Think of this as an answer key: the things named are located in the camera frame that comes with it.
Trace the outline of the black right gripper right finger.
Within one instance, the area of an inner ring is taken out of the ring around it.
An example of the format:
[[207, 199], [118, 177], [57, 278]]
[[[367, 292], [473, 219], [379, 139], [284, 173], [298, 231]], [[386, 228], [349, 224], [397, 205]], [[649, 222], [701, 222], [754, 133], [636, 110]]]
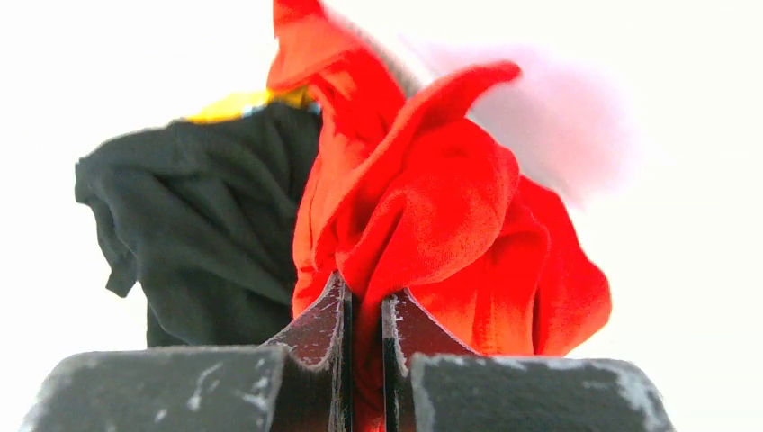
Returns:
[[381, 307], [389, 431], [660, 432], [647, 375], [614, 359], [479, 355], [412, 297]]

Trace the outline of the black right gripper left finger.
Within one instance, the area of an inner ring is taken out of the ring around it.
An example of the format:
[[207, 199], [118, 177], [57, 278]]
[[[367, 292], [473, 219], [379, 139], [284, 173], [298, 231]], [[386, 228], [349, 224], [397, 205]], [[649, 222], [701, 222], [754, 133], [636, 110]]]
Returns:
[[323, 293], [258, 346], [89, 352], [58, 363], [24, 431], [348, 431], [352, 296]]

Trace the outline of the red t-shirt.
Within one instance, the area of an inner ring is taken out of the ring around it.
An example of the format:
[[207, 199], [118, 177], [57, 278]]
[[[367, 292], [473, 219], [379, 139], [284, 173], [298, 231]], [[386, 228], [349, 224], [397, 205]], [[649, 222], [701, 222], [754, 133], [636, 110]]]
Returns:
[[357, 298], [354, 428], [381, 431], [382, 301], [408, 288], [484, 355], [568, 354], [608, 321], [611, 294], [560, 197], [467, 112], [520, 73], [468, 67], [406, 97], [376, 53], [318, 1], [274, 3], [268, 85], [307, 87], [319, 153], [298, 210], [295, 314], [339, 273]]

